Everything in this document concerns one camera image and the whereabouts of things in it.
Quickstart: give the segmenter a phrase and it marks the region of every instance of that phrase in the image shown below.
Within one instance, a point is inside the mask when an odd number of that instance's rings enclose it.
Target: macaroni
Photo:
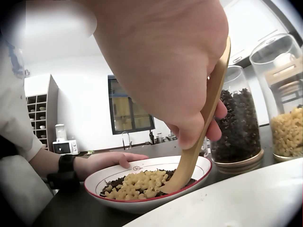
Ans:
[[[303,108],[293,108],[270,121],[274,153],[284,157],[303,154]]]
[[[136,200],[153,198],[160,192],[159,187],[167,181],[166,171],[141,171],[124,177],[122,184],[105,187],[105,197],[118,200]]]

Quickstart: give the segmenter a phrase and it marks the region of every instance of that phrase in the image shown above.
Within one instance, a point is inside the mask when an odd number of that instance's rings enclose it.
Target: black fungus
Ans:
[[[251,93],[245,88],[239,94],[222,90],[221,101],[227,116],[217,119],[222,137],[211,142],[211,155],[215,162],[239,162],[257,155],[260,150],[259,125]]]
[[[169,181],[172,177],[172,175],[175,173],[176,170],[163,170],[163,169],[160,169],[160,171],[166,171],[166,174],[168,175],[166,181]],[[115,188],[116,186],[118,186],[119,184],[122,184],[123,180],[124,180],[124,177],[121,177],[121,178],[118,178],[117,180],[114,180],[114,181],[110,181],[107,183],[107,185],[103,188],[102,192],[100,192],[100,196],[102,197],[105,197],[105,188],[107,188],[109,185],[111,185],[113,188]],[[195,183],[197,180],[195,179],[190,179],[189,182],[184,186],[187,187],[193,183]],[[143,193],[143,190],[142,189],[138,189],[137,191],[139,191],[140,193]],[[159,196],[164,196],[164,195],[167,195],[166,193],[163,193],[163,192],[158,192],[157,195],[155,197],[159,197]]]

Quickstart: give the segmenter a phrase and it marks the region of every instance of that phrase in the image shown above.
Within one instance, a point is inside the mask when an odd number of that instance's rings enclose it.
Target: person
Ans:
[[[219,0],[77,2],[95,14],[94,37],[119,83],[148,113],[167,124],[181,148],[190,148],[204,126],[200,110],[207,77],[226,47],[228,23]],[[58,172],[60,155],[41,148],[33,134],[22,58],[0,38],[0,191],[16,215],[31,225],[52,198],[41,177]],[[226,113],[219,101],[216,117]],[[221,137],[214,120],[207,137]],[[102,168],[115,164],[127,168],[128,162],[145,158],[95,154],[76,157],[73,168],[84,180]]]

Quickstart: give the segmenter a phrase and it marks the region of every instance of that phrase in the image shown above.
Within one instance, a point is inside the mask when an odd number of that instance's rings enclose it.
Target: window frame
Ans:
[[[110,83],[112,80],[117,80],[114,75],[108,75],[108,99],[109,99],[109,112],[111,116],[111,125],[112,125],[112,133],[113,135],[118,135],[121,134],[122,132],[142,132],[142,131],[149,131],[155,129],[155,121],[154,117],[149,114],[149,121],[151,126],[150,127],[145,127],[145,128],[136,128],[135,125],[135,117],[134,117],[134,109],[133,109],[133,101],[131,97],[129,97],[126,94],[112,94],[110,93]],[[132,122],[132,129],[129,130],[124,130],[124,131],[117,131],[115,129],[115,117],[114,117],[114,108],[113,108],[113,98],[118,98],[118,97],[127,97],[128,98],[128,103],[129,103],[129,111],[130,111],[130,116],[131,116],[131,122]]]

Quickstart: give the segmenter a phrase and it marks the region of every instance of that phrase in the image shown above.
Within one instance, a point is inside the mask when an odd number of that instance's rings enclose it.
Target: wooden spatula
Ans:
[[[228,37],[226,49],[216,64],[213,72],[210,75],[210,79],[207,82],[206,102],[203,109],[201,110],[201,114],[204,118],[204,128],[201,132],[199,140],[195,143],[195,145],[188,150],[182,150],[178,168],[176,169],[172,178],[164,186],[159,188],[163,193],[169,194],[183,188],[189,182],[194,172],[195,165],[201,151],[201,146],[205,139],[207,128],[214,116],[221,94],[222,86],[224,83],[224,76],[229,62],[230,50],[231,43],[230,38]]]

